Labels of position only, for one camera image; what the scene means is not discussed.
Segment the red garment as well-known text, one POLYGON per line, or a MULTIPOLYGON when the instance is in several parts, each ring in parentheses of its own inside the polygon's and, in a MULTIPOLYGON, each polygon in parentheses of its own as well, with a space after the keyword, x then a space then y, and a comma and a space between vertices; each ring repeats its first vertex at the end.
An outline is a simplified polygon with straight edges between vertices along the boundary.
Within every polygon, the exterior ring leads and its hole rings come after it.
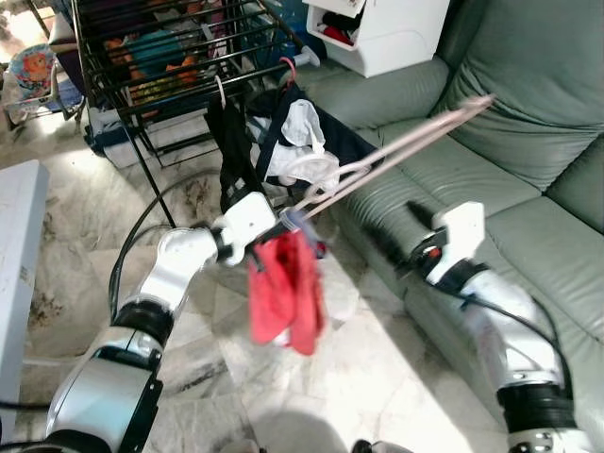
POLYGON ((247 266, 250 337, 307 355, 325 324, 318 258, 305 233, 290 230, 255 244, 247 266))

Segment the navy hanging garment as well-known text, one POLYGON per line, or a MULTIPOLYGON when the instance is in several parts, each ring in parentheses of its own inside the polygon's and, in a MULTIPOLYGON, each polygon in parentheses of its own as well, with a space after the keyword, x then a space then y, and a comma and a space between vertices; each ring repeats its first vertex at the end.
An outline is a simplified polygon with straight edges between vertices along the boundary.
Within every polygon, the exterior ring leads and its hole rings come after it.
MULTIPOLYGON (((268 184, 281 187, 305 187, 311 184, 303 180, 297 180, 293 185, 285 185, 275 176, 267 176, 266 169, 271 151, 262 150, 261 147, 268 145, 269 137, 279 138, 280 127, 286 115, 286 109, 296 100, 308 100, 305 92, 299 90, 295 85, 291 85, 284 91, 271 90, 260 93, 255 96, 249 107, 247 107, 247 125, 250 126, 255 142, 258 144, 258 152, 254 156, 256 172, 268 184)), ((366 157, 376 150, 364 138, 359 137, 349 126, 341 124, 337 118, 328 115, 323 109, 316 107, 320 116, 321 129, 327 139, 325 151, 335 155, 340 165, 346 165, 351 162, 366 157)))

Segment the white grey hanging garment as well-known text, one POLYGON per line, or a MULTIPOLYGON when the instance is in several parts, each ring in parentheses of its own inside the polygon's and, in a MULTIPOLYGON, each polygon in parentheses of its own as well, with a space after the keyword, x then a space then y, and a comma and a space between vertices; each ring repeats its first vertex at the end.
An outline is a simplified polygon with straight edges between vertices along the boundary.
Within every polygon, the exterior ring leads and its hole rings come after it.
POLYGON ((321 129, 320 116, 308 100, 296 100, 286 109, 279 138, 269 137, 262 150, 271 151, 266 175, 279 178, 285 185, 297 180, 319 186, 323 191, 338 184, 336 170, 340 163, 335 155, 325 151, 327 139, 321 129))

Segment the grey green leather sofa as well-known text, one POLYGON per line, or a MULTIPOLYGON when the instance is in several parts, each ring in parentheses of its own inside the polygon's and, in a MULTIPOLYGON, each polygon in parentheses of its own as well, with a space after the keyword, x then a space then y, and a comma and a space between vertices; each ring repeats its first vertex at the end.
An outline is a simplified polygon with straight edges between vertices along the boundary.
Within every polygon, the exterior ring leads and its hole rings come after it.
POLYGON ((471 96, 495 102, 332 209, 351 246, 504 423, 456 298, 394 272, 365 226, 406 245, 424 230, 406 208, 476 200, 486 237, 475 258, 521 286, 555 321, 573 377, 575 419, 604 440, 604 112, 601 0, 453 0, 432 60, 372 77, 340 63, 303 69, 316 107, 374 146, 471 96))

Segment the white storage drawer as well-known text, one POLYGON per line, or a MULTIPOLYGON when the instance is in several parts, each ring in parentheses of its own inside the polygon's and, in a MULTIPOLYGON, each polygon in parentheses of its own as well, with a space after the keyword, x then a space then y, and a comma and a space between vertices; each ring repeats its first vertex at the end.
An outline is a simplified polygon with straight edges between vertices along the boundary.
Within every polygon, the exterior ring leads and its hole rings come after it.
POLYGON ((362 74, 378 76, 431 60, 450 0, 302 0, 307 31, 327 48, 329 59, 362 74), (325 33, 324 14, 359 22, 345 39, 325 33))

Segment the grey robot right leg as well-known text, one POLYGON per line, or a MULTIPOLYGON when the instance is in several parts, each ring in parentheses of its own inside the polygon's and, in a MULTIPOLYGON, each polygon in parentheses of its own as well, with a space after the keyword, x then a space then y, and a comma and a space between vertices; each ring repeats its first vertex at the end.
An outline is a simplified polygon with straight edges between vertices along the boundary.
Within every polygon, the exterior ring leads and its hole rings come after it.
POLYGON ((357 440, 351 445, 350 453, 413 453, 406 447, 387 441, 357 440))

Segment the large light blue table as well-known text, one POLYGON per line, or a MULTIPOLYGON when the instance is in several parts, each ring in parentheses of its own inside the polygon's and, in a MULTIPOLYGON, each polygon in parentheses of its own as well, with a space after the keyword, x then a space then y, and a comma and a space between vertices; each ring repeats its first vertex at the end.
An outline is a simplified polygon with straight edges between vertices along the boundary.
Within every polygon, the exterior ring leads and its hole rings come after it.
POLYGON ((0 169, 0 402, 19 398, 48 178, 37 160, 0 169))

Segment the colourful printed bag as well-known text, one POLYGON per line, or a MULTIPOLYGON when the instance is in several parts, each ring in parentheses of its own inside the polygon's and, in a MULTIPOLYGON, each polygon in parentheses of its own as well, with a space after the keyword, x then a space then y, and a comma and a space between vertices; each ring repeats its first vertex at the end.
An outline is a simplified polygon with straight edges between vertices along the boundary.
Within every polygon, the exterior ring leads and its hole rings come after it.
POLYGON ((13 56, 3 73, 4 90, 0 91, 5 113, 27 115, 46 104, 56 83, 56 63, 56 53, 48 43, 34 44, 13 56))

